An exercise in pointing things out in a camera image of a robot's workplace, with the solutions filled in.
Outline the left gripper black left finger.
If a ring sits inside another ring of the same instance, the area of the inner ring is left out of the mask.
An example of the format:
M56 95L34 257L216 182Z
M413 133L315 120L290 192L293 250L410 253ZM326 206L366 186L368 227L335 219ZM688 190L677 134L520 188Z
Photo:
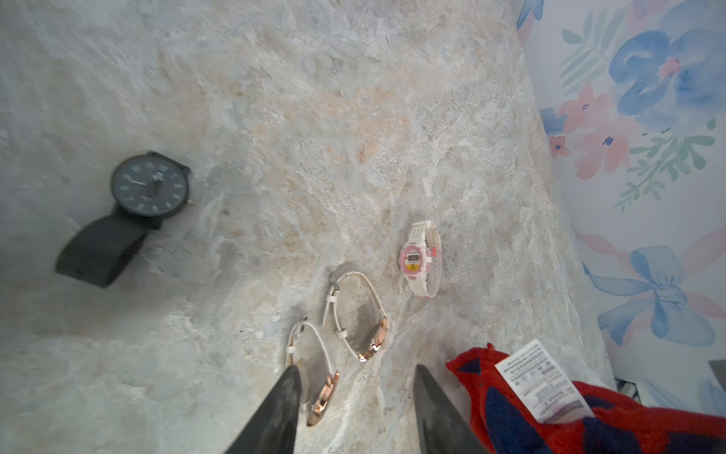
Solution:
M301 396L300 371L289 366L226 453L293 453Z

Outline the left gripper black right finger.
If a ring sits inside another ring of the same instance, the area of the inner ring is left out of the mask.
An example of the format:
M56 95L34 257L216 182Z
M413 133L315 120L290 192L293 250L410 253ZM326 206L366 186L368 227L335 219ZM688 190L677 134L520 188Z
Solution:
M413 401L423 454L482 454L488 450L422 364L417 364L413 382Z

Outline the small gold watch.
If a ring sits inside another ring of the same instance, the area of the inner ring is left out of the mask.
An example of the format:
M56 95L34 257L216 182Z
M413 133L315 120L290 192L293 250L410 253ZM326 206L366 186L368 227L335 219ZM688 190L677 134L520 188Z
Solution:
M308 317L295 323L289 332L285 365L299 369L303 387L300 411L307 413L308 427L317 426L330 408L340 374L319 327Z

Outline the red blue patterned cloth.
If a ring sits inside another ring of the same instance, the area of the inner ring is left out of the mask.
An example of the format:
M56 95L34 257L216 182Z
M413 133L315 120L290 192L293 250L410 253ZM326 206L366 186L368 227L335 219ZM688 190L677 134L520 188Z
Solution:
M495 365L508 355L492 344L446 364L470 395L470 426L495 453L723 453L725 419L648 408L602 387L576 381L594 411L563 425L538 423Z

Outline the gold bracelet watch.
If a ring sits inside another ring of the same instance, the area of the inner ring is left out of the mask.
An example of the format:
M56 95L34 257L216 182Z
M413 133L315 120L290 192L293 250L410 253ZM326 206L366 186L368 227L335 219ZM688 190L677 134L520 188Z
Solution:
M363 272L332 275L325 293L323 319L332 322L337 338L360 363L381 350L389 334L389 318L371 280Z

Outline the pink white watch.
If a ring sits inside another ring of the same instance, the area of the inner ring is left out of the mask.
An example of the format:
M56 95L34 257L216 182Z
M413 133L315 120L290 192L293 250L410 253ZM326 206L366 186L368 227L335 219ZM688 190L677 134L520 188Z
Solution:
M399 267L410 290L418 297L433 298L442 280L442 240L433 221L412 224L408 241L399 255Z

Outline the black watch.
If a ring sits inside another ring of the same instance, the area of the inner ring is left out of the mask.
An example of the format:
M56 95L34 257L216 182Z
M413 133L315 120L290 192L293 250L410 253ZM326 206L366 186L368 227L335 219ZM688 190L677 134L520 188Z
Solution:
M191 168L157 151L113 171L112 213L81 229L62 249L55 272L106 289L126 270L147 236L189 204Z

